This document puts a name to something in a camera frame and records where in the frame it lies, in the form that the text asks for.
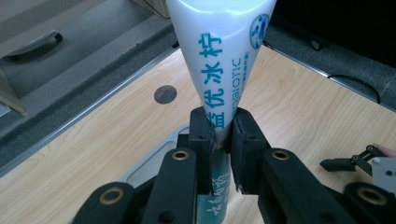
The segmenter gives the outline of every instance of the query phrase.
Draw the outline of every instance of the wooden surface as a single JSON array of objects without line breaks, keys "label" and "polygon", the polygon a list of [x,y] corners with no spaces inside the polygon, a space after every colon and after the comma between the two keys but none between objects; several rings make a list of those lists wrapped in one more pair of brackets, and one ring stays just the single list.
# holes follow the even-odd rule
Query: wooden surface
[{"label": "wooden surface", "polygon": [[[162,85],[177,98],[159,105]],[[88,196],[118,180],[199,106],[177,51],[0,179],[0,223],[68,223]],[[327,173],[319,162],[372,143],[396,148],[396,115],[326,77],[262,48],[240,103],[272,147],[299,156],[326,186],[371,181],[364,172]],[[231,185],[224,223],[262,223],[257,198]]]}]

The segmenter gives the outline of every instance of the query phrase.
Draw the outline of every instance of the wooden table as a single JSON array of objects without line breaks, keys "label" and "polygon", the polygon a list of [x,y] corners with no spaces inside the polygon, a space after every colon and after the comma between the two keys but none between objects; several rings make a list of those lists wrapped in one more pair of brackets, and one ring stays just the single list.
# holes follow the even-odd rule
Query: wooden table
[{"label": "wooden table", "polygon": [[[162,85],[177,89],[168,105]],[[200,106],[182,54],[175,52],[0,179],[0,223],[68,223],[88,196],[119,180]],[[379,143],[396,148],[396,114],[275,51],[262,48],[240,107],[272,147],[299,156],[324,185],[371,181],[364,172],[328,173],[319,162]],[[231,186],[224,223],[262,223],[257,197]]]}]

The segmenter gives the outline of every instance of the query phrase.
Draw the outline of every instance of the round hole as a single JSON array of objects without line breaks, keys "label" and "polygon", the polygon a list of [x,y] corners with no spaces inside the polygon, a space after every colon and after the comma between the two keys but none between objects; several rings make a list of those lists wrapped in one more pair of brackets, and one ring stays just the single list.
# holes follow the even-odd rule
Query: round hole
[{"label": "round hole", "polygon": [[290,159],[290,155],[288,153],[280,150],[273,151],[272,156],[280,161],[286,161]]},{"label": "round hole", "polygon": [[385,205],[388,203],[387,198],[375,189],[360,187],[358,188],[358,195],[368,203],[376,205]]},{"label": "round hole", "polygon": [[337,223],[337,216],[330,212],[323,212],[319,215],[323,223]]},{"label": "round hole", "polygon": [[177,161],[184,161],[189,157],[189,153],[186,151],[177,151],[172,154],[172,158]]},{"label": "round hole", "polygon": [[99,198],[101,204],[113,204],[119,202],[123,197],[123,190],[120,188],[111,188],[102,193]]},{"label": "round hole", "polygon": [[176,99],[177,90],[173,86],[161,86],[154,92],[154,100],[161,105],[171,103]]},{"label": "round hole", "polygon": [[161,223],[172,223],[175,220],[175,213],[173,211],[164,211],[158,215],[158,220]]}]

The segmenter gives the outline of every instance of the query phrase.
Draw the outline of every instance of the white toothpaste tube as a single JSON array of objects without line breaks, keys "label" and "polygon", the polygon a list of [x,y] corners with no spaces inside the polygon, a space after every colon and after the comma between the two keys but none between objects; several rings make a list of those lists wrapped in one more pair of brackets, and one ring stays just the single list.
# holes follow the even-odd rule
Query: white toothpaste tube
[{"label": "white toothpaste tube", "polygon": [[[223,147],[276,0],[167,0],[177,40],[206,116]],[[198,223],[221,223],[230,184],[223,149],[213,155],[213,196],[198,197]]]}]

